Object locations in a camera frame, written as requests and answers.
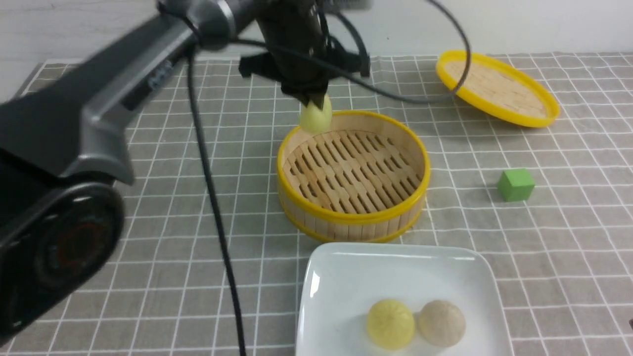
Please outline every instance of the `square plate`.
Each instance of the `square plate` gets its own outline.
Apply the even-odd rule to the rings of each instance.
[[[438,348],[416,331],[396,352],[375,346],[365,331],[374,303],[395,298],[414,313],[448,300],[466,318],[463,339]],[[310,257],[301,295],[296,356],[510,356],[508,325],[492,270],[463,248],[373,243],[327,243]]]

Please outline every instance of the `white wall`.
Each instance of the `white wall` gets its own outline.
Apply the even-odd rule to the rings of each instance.
[[[444,0],[480,53],[632,51],[631,0]],[[85,58],[154,14],[153,0],[0,0],[0,60]],[[370,54],[438,54],[459,38],[423,0],[350,13]],[[351,46],[341,26],[332,32]],[[261,38],[251,27],[244,37]],[[230,48],[234,53],[240,49]]]

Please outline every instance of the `green block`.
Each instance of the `green block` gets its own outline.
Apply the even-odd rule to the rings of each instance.
[[[527,200],[534,190],[534,180],[525,168],[503,171],[497,188],[505,201]]]

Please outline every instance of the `grid tablecloth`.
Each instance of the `grid tablecloth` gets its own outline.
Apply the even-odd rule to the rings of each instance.
[[[343,80],[335,110],[372,110],[414,130],[429,151],[427,208],[395,243],[459,246],[490,263],[516,356],[631,355],[633,56],[496,56],[561,104],[545,129],[488,117],[459,99],[415,106]],[[372,60],[372,80],[401,94],[441,94],[436,57]],[[33,91],[73,65],[51,61]],[[246,342],[294,354],[299,295],[317,244],[277,199],[275,157],[298,123],[279,86],[242,79],[237,61],[196,65],[200,109],[234,259]],[[235,355],[232,305],[205,198],[181,70],[127,131],[137,181],[120,186],[127,228],[111,262],[0,350],[8,355]],[[528,168],[529,201],[504,203],[503,169]]]

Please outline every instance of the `yellow steamed bun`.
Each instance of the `yellow steamed bun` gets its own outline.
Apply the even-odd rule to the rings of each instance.
[[[402,302],[384,299],[367,314],[367,333],[377,346],[398,350],[408,345],[415,334],[413,313]]]
[[[323,111],[319,110],[314,103],[310,101],[308,106],[301,108],[299,116],[299,126],[306,132],[311,134],[322,134],[330,128],[332,123],[332,102],[326,94],[323,98]]]

